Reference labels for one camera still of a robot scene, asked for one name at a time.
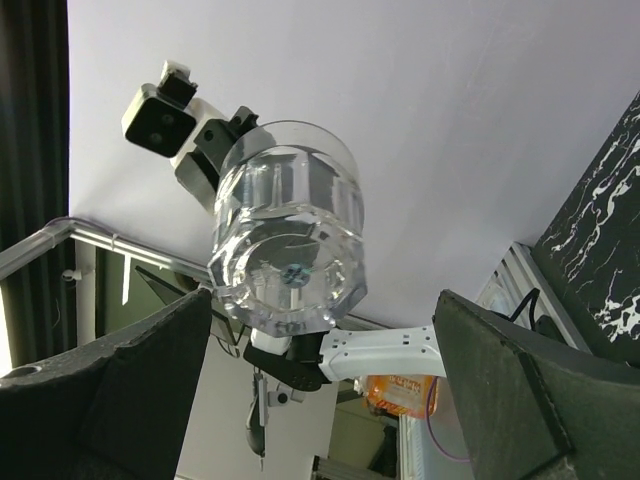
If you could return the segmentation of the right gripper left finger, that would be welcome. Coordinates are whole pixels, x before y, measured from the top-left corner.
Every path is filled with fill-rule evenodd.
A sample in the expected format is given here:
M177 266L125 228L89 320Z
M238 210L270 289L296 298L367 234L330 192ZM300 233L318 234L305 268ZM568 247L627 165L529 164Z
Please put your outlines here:
M174 478L210 325L199 289L3 376L2 478Z

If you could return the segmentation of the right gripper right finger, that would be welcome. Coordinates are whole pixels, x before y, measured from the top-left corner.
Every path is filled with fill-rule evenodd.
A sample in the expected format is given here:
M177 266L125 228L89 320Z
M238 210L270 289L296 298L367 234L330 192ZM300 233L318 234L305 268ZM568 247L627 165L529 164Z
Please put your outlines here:
M475 478L638 478L638 369L449 290L434 326Z

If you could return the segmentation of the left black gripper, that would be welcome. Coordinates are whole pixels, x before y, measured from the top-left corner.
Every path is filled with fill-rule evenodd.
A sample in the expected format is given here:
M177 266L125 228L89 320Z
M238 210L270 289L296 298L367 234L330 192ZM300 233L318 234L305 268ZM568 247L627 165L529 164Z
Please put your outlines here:
M214 200L222 167L236 142L258 126L259 116L241 106L230 120L205 113L177 154L178 183L196 200Z

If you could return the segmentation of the clear drinking glass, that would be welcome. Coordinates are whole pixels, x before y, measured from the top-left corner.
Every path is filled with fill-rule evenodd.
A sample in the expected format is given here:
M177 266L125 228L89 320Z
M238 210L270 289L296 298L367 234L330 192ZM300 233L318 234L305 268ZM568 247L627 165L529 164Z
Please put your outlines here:
M308 122L243 135L222 164L209 275L233 318L272 337L328 331L368 293L359 172Z

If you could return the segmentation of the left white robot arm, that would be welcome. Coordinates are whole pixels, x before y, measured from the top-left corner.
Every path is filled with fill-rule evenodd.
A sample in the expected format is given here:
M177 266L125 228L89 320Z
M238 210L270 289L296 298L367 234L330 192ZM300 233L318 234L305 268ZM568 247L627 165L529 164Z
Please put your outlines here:
M362 375L434 375L444 364L430 326L339 327L366 296L364 200L346 145L317 125L226 117L208 102L175 175L214 219L207 272L226 314L250 330L244 359L292 388Z

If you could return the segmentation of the orange snack packet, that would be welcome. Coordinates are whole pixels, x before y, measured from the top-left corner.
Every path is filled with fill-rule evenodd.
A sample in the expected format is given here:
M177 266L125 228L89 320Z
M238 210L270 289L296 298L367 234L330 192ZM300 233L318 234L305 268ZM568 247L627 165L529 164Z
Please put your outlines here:
M354 390L369 405L395 416L425 419L437 409L438 387L433 376L361 376L354 380Z

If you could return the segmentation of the aluminium frame post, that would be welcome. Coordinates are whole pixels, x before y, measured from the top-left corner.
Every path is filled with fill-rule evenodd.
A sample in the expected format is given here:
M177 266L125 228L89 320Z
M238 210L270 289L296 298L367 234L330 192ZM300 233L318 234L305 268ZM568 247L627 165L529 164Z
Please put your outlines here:
M36 258L72 239L102 250L140 260L158 268L183 274L199 282L209 283L207 267L168 253L159 248L136 242L124 235L87 220L62 217L1 252L1 279L11 276Z

